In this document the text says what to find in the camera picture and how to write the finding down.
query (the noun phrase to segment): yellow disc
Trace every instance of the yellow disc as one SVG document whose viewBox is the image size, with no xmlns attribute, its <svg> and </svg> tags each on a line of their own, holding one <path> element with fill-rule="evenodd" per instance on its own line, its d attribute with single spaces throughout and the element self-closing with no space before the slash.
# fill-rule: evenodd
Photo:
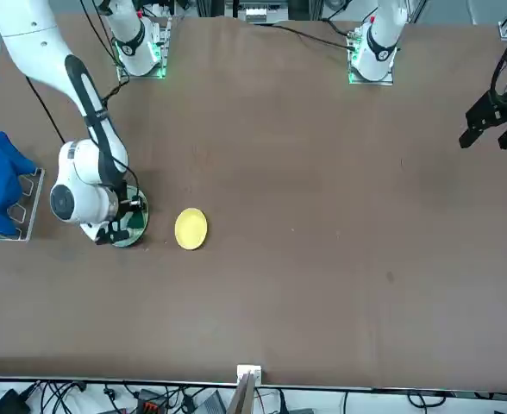
<svg viewBox="0 0 507 414">
<path fill-rule="evenodd" d="M 208 234 L 208 221 L 199 209 L 186 209 L 175 222 L 175 238 L 180 247 L 194 250 L 202 246 Z"/>
</svg>

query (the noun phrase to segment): electrical wire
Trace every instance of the electrical wire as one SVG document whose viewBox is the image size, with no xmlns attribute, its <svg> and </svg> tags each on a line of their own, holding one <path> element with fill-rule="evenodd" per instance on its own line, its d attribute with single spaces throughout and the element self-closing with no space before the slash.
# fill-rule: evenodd
<svg viewBox="0 0 507 414">
<path fill-rule="evenodd" d="M 114 60 L 116 61 L 116 58 L 114 58 L 114 55 L 108 50 L 108 48 L 106 47 L 106 45 L 104 45 L 104 42 L 102 41 L 102 38 L 100 37 L 100 34 L 97 32 L 97 28 L 95 28 L 95 25 L 92 24 L 92 20 L 91 20 L 91 17 L 89 16 L 89 12 L 87 11 L 87 8 L 85 7 L 85 4 L 83 3 L 83 0 L 79 0 L 79 2 L 81 3 L 81 9 L 83 9 L 83 13 L 84 13 L 84 16 L 87 18 L 87 20 L 89 21 L 89 24 L 91 25 L 91 28 L 92 28 L 92 31 L 95 32 L 95 35 L 97 36 L 98 38 L 98 41 L 100 41 L 100 44 L 102 45 L 102 47 L 104 48 L 104 50 L 106 51 L 106 53 Z"/>
<path fill-rule="evenodd" d="M 91 0 L 91 1 L 92 1 L 92 5 L 95 8 L 95 11 L 97 12 L 98 19 L 100 20 L 100 24 L 101 24 L 101 26 L 103 28 L 104 34 L 106 35 L 106 39 L 108 39 L 108 43 L 110 43 L 110 39 L 108 37 L 108 31 L 106 30 L 106 27 L 104 26 L 104 23 L 103 23 L 102 18 L 100 16 L 100 12 L 98 11 L 98 8 L 97 8 L 97 6 L 94 3 L 94 0 Z M 108 93 L 108 95 L 106 97 L 103 98 L 103 100 L 102 100 L 103 106 L 107 107 L 108 106 L 108 99 L 110 99 L 117 92 L 119 92 L 121 90 L 122 86 L 128 84 L 130 77 L 129 77 L 129 74 L 128 74 L 127 70 L 125 69 L 125 67 L 121 64 L 121 62 L 117 61 L 116 56 L 104 44 L 104 42 L 102 40 L 102 37 L 100 37 L 100 34 L 97 31 L 97 28 L 95 28 L 95 25 L 92 23 L 91 17 L 89 16 L 89 12 L 87 11 L 87 8 L 85 7 L 85 4 L 83 3 L 83 0 L 79 0 L 79 2 L 81 3 L 81 9 L 83 9 L 83 13 L 84 13 L 85 17 L 87 18 L 87 21 L 89 22 L 89 25 L 91 26 L 92 31 L 94 32 L 94 34 L 97 37 L 97 39 L 100 42 L 100 44 L 102 45 L 103 49 L 106 51 L 106 53 L 108 54 L 108 56 L 112 59 L 112 61 L 114 62 L 114 64 L 116 66 L 118 66 L 120 69 L 122 69 L 123 74 L 126 75 L 126 77 L 127 77 L 127 80 L 125 82 L 121 82 L 120 80 L 118 80 L 118 85 L 115 88 L 113 88 Z"/>
<path fill-rule="evenodd" d="M 265 406 L 263 405 L 263 398 L 261 397 L 260 390 L 256 388 L 255 393 L 257 394 L 257 397 L 260 400 L 261 411 L 263 412 L 263 414 L 265 414 Z"/>
<path fill-rule="evenodd" d="M 343 406 L 341 407 L 341 414 L 346 414 L 346 404 L 347 404 L 347 397 L 349 396 L 349 392 L 346 392 L 343 394 Z"/>
<path fill-rule="evenodd" d="M 64 402 L 64 395 L 65 394 L 62 394 L 60 392 L 60 389 L 58 388 L 58 386 L 56 386 L 56 383 L 53 381 L 50 381 L 50 382 L 48 382 L 48 387 L 53 392 L 53 395 L 56 395 L 56 397 L 58 398 L 56 400 L 56 403 L 54 404 L 52 413 L 56 414 L 56 411 L 58 410 L 59 404 L 61 402 L 62 409 L 64 410 L 64 413 L 65 414 L 72 414 L 72 411 L 67 407 L 66 403 Z"/>
<path fill-rule="evenodd" d="M 504 68 L 504 64 L 507 58 L 507 47 L 505 48 L 503 55 L 501 56 L 497 66 L 495 67 L 495 71 L 493 72 L 493 76 L 491 77 L 491 86 L 489 88 L 489 95 L 491 102 L 498 107 L 507 108 L 507 101 L 503 99 L 504 95 L 499 95 L 497 93 L 497 80 Z"/>
<path fill-rule="evenodd" d="M 412 400 L 412 395 L 416 395 L 420 398 L 421 404 L 417 404 Z M 442 400 L 437 403 L 428 404 L 426 403 L 426 400 L 424 399 L 423 395 L 420 392 L 407 392 L 407 399 L 409 400 L 410 404 L 415 406 L 416 408 L 420 410 L 424 410 L 424 414 L 428 413 L 428 408 L 437 408 L 441 407 L 445 404 L 445 401 L 447 400 L 447 397 L 441 397 Z"/>
<path fill-rule="evenodd" d="M 375 7 L 373 11 L 371 11 L 368 15 L 363 17 L 362 23 L 366 22 L 366 19 L 368 19 L 370 16 L 372 16 L 372 13 L 374 13 L 376 10 L 378 10 L 378 7 Z"/>
<path fill-rule="evenodd" d="M 346 49 L 346 50 L 349 50 L 351 52 L 355 51 L 354 47 L 346 46 L 346 45 L 341 45 L 340 43 L 335 43 L 333 41 L 326 41 L 326 40 L 321 39 L 319 37 L 315 37 L 315 36 L 313 36 L 311 34 L 300 32 L 299 30 L 296 30 L 294 28 L 287 28 L 285 26 L 279 26 L 278 24 L 273 24 L 272 26 L 269 26 L 269 27 L 271 27 L 271 28 L 281 28 L 282 30 L 286 30 L 287 32 L 291 32 L 291 33 L 295 33 L 296 35 L 307 37 L 308 39 L 312 39 L 313 41 L 319 41 L 321 43 L 324 43 L 325 45 L 339 47 L 341 49 Z"/>
<path fill-rule="evenodd" d="M 146 16 L 157 17 L 152 11 L 150 11 L 149 9 L 147 9 L 144 6 L 142 6 L 141 10 L 142 10 L 142 13 L 144 13 Z"/>
<path fill-rule="evenodd" d="M 43 101 L 41 95 L 39 95 L 39 92 L 35 89 L 34 85 L 31 83 L 31 79 L 26 76 L 26 80 L 28 81 L 28 85 L 31 88 L 31 91 L 33 91 L 33 93 L 37 97 L 37 100 L 39 101 L 39 103 L 41 104 L 41 106 L 43 107 L 45 112 L 47 113 L 48 119 L 50 119 L 50 123 L 53 125 L 54 129 L 56 130 L 56 134 L 58 134 L 58 137 L 62 141 L 62 145 L 64 145 L 66 143 L 66 140 L 62 136 L 62 133 L 58 129 L 58 125 L 56 125 L 56 122 L 54 121 L 53 116 L 51 115 L 50 111 L 48 110 L 47 106 L 45 105 L 45 101 Z"/>
<path fill-rule="evenodd" d="M 106 41 L 108 41 L 108 44 L 113 46 L 113 43 L 110 39 L 110 37 L 108 36 L 108 31 L 106 30 L 106 26 L 104 26 L 104 21 L 102 20 L 102 17 L 100 16 L 100 11 L 98 10 L 98 7 L 97 7 L 97 4 L 95 3 L 94 0 L 91 0 L 92 2 L 92 5 L 93 7 L 95 8 L 95 11 L 97 12 L 97 17 L 98 17 L 98 20 L 100 21 L 100 25 L 102 26 L 102 30 L 104 32 L 104 35 L 106 36 Z M 98 32 L 96 31 L 96 28 L 92 25 L 92 21 L 91 19 L 89 18 L 89 14 L 87 13 L 85 7 L 83 6 L 83 11 L 84 13 L 87 15 L 87 20 L 89 21 L 89 24 L 91 25 L 91 28 L 93 29 L 93 31 L 95 32 L 95 34 L 97 35 L 97 38 L 98 40 L 102 43 L 102 46 L 104 48 L 104 50 L 108 53 L 108 55 L 111 57 L 112 61 L 114 62 L 114 64 L 120 68 L 120 70 L 122 71 L 123 73 L 123 76 L 126 77 L 126 80 L 124 80 L 123 82 L 119 79 L 118 80 L 118 85 L 116 87 L 114 87 L 109 93 L 108 95 L 106 95 L 105 97 L 102 98 L 102 105 L 105 107 L 105 108 L 108 108 L 108 101 L 110 100 L 111 97 L 115 96 L 120 90 L 121 88 L 128 84 L 129 83 L 129 80 L 131 79 L 131 77 L 129 76 L 129 73 L 127 72 L 127 69 L 125 68 L 125 66 L 123 65 L 123 63 L 116 57 L 116 54 L 115 53 L 110 53 L 108 52 L 108 48 L 104 45 L 104 42 L 100 39 L 100 36 L 98 36 Z"/>
<path fill-rule="evenodd" d="M 58 125 L 56 124 L 56 122 L 54 121 L 53 119 L 53 116 L 51 115 L 50 111 L 48 110 L 47 106 L 45 105 L 45 102 L 42 100 L 41 98 L 41 95 L 39 95 L 39 92 L 37 92 L 37 90 L 35 89 L 35 87 L 33 86 L 33 84 L 31 83 L 31 80 L 26 76 L 26 80 L 28 81 L 28 85 L 29 87 L 31 88 L 31 90 L 34 92 L 35 96 L 37 97 L 37 99 L 39 100 L 39 102 L 41 103 L 41 106 L 43 107 L 43 109 L 45 110 L 45 112 L 47 113 L 47 116 L 48 116 L 48 119 L 50 119 L 50 122 L 51 124 L 53 125 L 54 129 L 56 130 L 56 132 L 58 133 L 58 137 L 60 138 L 60 140 L 62 141 L 62 144 L 65 144 L 66 143 L 66 140 L 64 139 L 64 137 L 62 136 L 62 134 L 60 133 L 60 130 L 58 128 Z M 136 176 L 136 173 L 131 169 L 130 166 L 126 166 L 125 164 L 123 164 L 121 161 L 119 161 L 116 157 L 114 157 L 112 154 L 107 154 L 105 152 L 103 152 L 100 147 L 98 146 L 98 143 L 93 140 L 91 138 L 91 141 L 93 144 L 95 144 L 98 148 L 98 150 L 104 154 L 104 155 L 108 155 L 112 161 L 114 161 L 116 164 L 118 164 L 119 166 L 121 166 L 122 168 L 125 169 L 125 171 L 129 172 L 132 176 L 133 176 L 133 180 L 135 181 L 135 184 L 136 184 L 136 196 L 138 197 L 139 194 L 140 194 L 140 184 L 139 184 L 139 179 L 137 178 Z"/>
</svg>

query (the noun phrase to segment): table surface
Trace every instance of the table surface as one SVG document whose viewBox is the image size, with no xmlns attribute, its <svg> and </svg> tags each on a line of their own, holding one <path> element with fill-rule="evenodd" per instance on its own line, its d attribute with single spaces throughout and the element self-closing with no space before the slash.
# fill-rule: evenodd
<svg viewBox="0 0 507 414">
<path fill-rule="evenodd" d="M 290 23 L 340 41 L 320 22 Z M 100 91 L 82 16 L 60 17 Z M 342 50 L 227 18 L 175 25 L 168 76 L 110 113 L 151 216 L 96 247 L 57 221 L 59 140 L 9 56 L 0 129 L 47 169 L 32 241 L 0 242 L 0 374 L 507 391 L 507 151 L 461 150 L 504 50 L 495 28 L 408 27 L 393 87 L 348 85 Z M 39 91 L 67 140 L 68 99 Z M 205 245 L 180 249 L 202 209 Z"/>
</svg>

